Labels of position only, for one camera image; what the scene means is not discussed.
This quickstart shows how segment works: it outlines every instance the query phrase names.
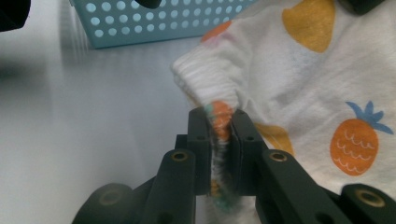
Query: fabric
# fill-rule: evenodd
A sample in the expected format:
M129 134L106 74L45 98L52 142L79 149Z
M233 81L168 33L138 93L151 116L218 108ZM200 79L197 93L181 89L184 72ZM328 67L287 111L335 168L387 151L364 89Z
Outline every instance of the fabric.
M221 151L240 108L322 187L363 183L396 199L395 11L396 1L356 16L333 0L259 0L173 64L216 130L214 196L226 189Z

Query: yellow fruit print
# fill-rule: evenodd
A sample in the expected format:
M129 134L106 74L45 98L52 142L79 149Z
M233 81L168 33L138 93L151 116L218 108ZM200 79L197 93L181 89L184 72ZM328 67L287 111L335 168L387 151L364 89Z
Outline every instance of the yellow fruit print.
M303 0L282 13L289 35L314 52L324 52L332 41L334 0Z
M334 164L347 175L364 174L375 161L379 149L375 130L393 134L384 124L378 123L384 112L374 113L373 102L365 110L352 102L346 102L355 112L355 119L347 119L335 130L330 145Z
M254 125L262 137L270 142L275 149L289 152L290 155L294 156L294 150L288 132L285 129L275 125L263 125L260 123L255 123Z

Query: perforated basket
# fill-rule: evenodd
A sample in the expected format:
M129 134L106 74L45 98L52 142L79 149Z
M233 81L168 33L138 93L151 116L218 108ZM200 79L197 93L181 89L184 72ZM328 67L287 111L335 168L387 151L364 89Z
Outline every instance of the perforated basket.
M96 49L203 35L256 0L70 0Z

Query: orange fruit print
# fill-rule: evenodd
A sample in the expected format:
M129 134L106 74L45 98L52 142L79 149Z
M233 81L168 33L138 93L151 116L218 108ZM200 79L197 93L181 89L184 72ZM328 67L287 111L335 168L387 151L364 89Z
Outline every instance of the orange fruit print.
M384 124L378 123L384 112L374 113L373 102L365 110L352 102L346 102L355 112L355 119L347 119L335 130L330 145L334 164L347 175L362 175L374 163L379 149L375 130L393 134Z

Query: cloth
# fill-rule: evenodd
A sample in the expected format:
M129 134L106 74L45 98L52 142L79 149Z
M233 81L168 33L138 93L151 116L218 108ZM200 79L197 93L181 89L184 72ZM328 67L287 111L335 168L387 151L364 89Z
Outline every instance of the cloth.
M226 189L221 157L240 108L322 187L363 183L396 199L395 11L396 1L356 16L334 0L259 0L173 64L217 135L213 195Z

